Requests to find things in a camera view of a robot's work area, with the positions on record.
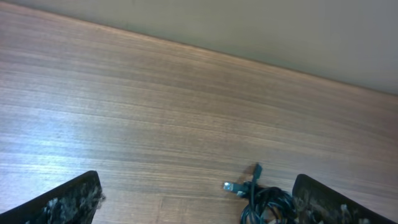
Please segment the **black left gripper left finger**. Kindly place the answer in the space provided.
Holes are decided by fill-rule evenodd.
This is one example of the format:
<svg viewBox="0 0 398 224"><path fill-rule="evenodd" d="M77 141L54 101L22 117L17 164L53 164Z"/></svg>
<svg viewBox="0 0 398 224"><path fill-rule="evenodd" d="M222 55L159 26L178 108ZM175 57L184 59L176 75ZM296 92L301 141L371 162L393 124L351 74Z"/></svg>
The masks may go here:
<svg viewBox="0 0 398 224"><path fill-rule="evenodd" d="M1 223L91 223L104 199L99 175L90 170L1 214Z"/></svg>

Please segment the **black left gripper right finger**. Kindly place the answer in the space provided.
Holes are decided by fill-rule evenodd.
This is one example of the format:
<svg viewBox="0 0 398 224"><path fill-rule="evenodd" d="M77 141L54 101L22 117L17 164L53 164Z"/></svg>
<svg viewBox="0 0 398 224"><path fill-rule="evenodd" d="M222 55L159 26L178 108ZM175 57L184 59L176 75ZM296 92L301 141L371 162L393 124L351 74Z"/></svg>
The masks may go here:
<svg viewBox="0 0 398 224"><path fill-rule="evenodd" d="M297 176L292 196L299 224L395 224L305 174Z"/></svg>

